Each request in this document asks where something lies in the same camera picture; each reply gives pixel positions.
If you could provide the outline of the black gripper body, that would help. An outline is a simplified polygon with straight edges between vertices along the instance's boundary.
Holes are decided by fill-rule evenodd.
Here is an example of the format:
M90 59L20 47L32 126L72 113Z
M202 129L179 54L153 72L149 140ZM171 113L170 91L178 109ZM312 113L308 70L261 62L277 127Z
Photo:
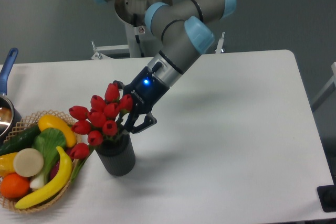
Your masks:
M132 112L140 115L151 112L153 106L168 90L169 86L157 79L150 68L144 67L132 82L124 87L123 95L131 95Z

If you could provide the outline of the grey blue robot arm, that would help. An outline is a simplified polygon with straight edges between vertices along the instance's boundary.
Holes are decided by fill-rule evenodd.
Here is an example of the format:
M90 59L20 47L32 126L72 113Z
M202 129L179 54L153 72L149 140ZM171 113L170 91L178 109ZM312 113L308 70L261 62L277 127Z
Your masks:
M236 9L236 0L95 0L115 2L119 18L133 28L145 28L162 48L123 88L133 109L123 134L139 133L156 123L151 111L158 100L214 42L207 23L221 20Z

